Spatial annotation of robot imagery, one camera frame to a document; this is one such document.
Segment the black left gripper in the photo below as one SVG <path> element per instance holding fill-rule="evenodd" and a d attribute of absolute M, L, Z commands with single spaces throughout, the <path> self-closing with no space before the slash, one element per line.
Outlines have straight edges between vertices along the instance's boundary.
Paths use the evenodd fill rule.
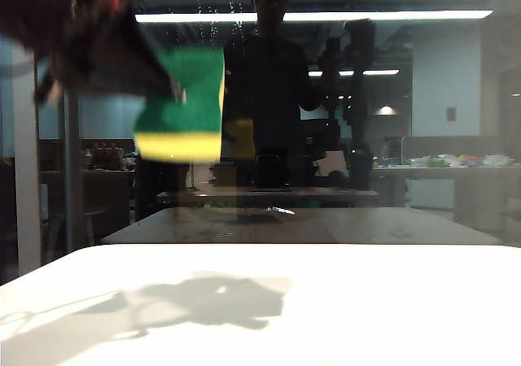
<path fill-rule="evenodd" d="M 138 75 L 148 93 L 184 103 L 186 90 L 170 76 L 147 44 L 132 13 L 133 0 L 68 0 L 69 9 L 58 41 L 46 55 L 50 67 L 35 85 L 35 102 L 58 102 L 76 93 L 139 92 L 117 59 L 124 51 L 121 25 L 130 17 L 130 47 Z"/>

